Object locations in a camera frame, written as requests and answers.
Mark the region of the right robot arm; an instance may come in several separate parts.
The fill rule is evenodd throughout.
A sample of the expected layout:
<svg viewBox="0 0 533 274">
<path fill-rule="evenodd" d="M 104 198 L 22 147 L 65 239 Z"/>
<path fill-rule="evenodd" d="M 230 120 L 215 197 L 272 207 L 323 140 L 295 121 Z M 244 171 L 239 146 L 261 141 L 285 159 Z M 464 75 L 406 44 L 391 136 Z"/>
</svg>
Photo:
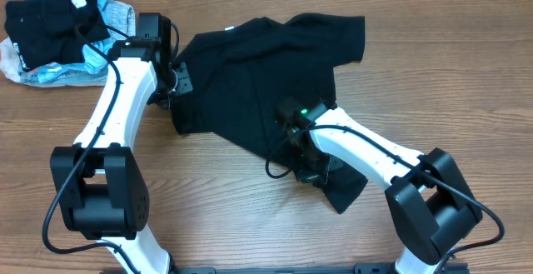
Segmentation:
<svg viewBox="0 0 533 274">
<path fill-rule="evenodd" d="M 384 193 L 396 234 L 404 245 L 393 273 L 447 273 L 459 242 L 482 220 L 453 157 L 439 148 L 428 153 L 386 140 L 324 102 L 306 107 L 288 98 L 276 107 L 286 136 L 271 151 L 286 150 L 300 182 L 324 191 L 343 213 L 368 182 Z"/>
</svg>

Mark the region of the black t-shirt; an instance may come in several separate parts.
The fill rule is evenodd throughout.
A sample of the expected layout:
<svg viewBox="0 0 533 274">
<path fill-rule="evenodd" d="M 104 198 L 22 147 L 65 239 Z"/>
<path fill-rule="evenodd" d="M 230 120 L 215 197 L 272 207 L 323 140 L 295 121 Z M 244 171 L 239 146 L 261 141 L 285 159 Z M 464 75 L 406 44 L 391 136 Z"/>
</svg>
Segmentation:
<svg viewBox="0 0 533 274">
<path fill-rule="evenodd" d="M 260 157 L 311 178 L 338 213 L 361 194 L 366 178 L 353 167 L 312 170 L 286 140 L 276 109 L 291 98 L 298 109 L 336 102 L 334 69 L 360 62 L 366 19 L 319 13 L 285 23 L 254 18 L 226 31 L 197 34 L 173 62 L 190 78 L 171 104 L 180 134 L 213 132 Z"/>
</svg>

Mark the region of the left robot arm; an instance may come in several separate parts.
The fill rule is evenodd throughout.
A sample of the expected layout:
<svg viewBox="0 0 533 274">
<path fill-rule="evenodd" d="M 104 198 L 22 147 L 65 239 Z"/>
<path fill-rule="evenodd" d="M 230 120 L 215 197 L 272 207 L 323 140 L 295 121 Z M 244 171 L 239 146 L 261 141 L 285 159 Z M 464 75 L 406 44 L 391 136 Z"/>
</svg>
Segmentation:
<svg viewBox="0 0 533 274">
<path fill-rule="evenodd" d="M 161 248 L 147 220 L 150 198 L 133 147 L 145 107 L 173 92 L 168 37 L 128 37 L 106 54 L 109 73 L 95 110 L 70 147 L 55 147 L 50 168 L 57 195 L 42 224 L 45 247 L 53 213 L 90 242 L 68 254 L 105 247 L 126 273 L 173 273 L 172 255 Z"/>
</svg>

